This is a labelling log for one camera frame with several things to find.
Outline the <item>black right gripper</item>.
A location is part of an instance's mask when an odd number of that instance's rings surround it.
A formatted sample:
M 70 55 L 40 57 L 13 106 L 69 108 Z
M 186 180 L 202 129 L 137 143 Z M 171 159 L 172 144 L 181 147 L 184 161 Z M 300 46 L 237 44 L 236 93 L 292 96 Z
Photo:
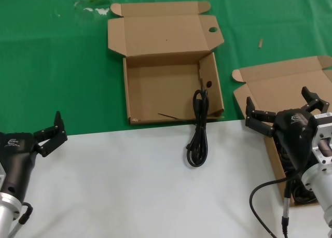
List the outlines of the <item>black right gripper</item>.
M 252 99 L 246 98 L 245 126 L 266 136 L 278 138 L 279 143 L 285 149 L 295 169 L 301 167 L 304 162 L 307 165 L 304 171 L 316 164 L 312 158 L 311 140 L 312 132 L 303 134 L 307 127 L 311 112 L 318 109 L 321 114 L 327 113 L 329 103 L 322 100 L 316 93 L 303 87 L 301 94 L 307 102 L 301 109 L 288 109 L 277 114 L 270 111 L 256 110 Z

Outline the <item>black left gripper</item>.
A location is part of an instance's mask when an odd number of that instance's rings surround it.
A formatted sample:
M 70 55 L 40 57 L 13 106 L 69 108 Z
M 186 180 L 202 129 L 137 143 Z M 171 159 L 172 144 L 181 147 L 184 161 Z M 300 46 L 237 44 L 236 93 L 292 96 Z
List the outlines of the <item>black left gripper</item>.
M 37 153 L 47 157 L 67 141 L 59 111 L 53 126 L 31 133 L 1 133 L 1 166 L 6 176 L 1 192 L 18 200 L 25 199 Z

